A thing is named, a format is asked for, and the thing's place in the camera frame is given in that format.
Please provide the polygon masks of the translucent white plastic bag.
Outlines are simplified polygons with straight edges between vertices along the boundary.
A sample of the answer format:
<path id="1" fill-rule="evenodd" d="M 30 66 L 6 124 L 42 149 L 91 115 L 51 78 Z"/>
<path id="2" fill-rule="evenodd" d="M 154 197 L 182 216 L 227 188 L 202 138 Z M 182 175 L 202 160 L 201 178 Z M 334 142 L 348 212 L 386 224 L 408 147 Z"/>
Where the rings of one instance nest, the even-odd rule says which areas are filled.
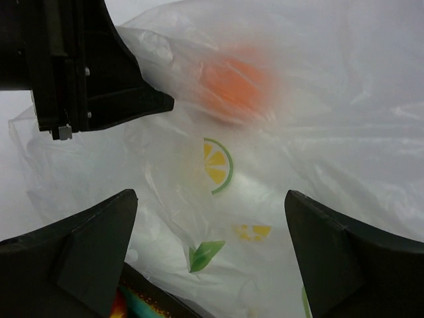
<path id="1" fill-rule="evenodd" d="M 44 224 L 132 188 L 126 259 L 216 317 L 312 317 L 284 201 L 296 190 L 423 240 L 422 1 L 176 1 L 118 27 L 173 110 L 54 141 L 9 123 Z M 202 62 L 267 51 L 272 117 L 224 121 L 199 99 Z"/>

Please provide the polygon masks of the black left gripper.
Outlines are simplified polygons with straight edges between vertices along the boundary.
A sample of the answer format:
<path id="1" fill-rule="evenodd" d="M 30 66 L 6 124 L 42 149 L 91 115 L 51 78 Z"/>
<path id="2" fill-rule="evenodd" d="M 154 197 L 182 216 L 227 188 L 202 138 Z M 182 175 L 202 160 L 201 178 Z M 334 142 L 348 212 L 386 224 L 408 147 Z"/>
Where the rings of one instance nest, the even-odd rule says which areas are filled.
<path id="1" fill-rule="evenodd" d="M 1 90 L 29 91 L 54 140 L 174 108 L 142 77 L 104 1 L 2 1 Z"/>

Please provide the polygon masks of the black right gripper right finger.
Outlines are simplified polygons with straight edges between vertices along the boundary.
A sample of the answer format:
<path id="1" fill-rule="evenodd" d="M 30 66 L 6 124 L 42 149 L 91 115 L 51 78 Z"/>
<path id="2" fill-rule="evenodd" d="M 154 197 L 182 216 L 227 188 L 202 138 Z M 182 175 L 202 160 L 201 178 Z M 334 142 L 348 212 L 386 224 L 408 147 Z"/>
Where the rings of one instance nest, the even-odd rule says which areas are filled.
<path id="1" fill-rule="evenodd" d="M 285 212 L 313 317 L 422 317 L 423 243 L 288 191 Z"/>

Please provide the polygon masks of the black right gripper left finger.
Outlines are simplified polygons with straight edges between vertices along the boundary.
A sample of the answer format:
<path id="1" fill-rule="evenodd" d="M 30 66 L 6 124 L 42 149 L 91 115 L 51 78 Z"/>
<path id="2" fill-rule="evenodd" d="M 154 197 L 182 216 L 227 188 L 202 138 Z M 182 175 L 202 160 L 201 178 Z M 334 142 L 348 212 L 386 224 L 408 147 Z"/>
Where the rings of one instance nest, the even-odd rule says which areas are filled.
<path id="1" fill-rule="evenodd" d="M 137 205 L 135 191 L 126 189 L 1 241 L 1 316 L 108 317 Z"/>

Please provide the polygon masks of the orange fake fruit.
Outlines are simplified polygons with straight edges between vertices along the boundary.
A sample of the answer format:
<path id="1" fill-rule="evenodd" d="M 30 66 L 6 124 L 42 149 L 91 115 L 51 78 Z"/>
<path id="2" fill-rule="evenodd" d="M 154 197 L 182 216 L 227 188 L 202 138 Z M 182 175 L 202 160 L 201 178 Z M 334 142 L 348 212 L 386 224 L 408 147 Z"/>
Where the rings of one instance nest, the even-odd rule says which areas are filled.
<path id="1" fill-rule="evenodd" d="M 272 117 L 277 79 L 267 51 L 247 46 L 216 53 L 202 62 L 199 99 L 224 121 L 267 120 Z"/>

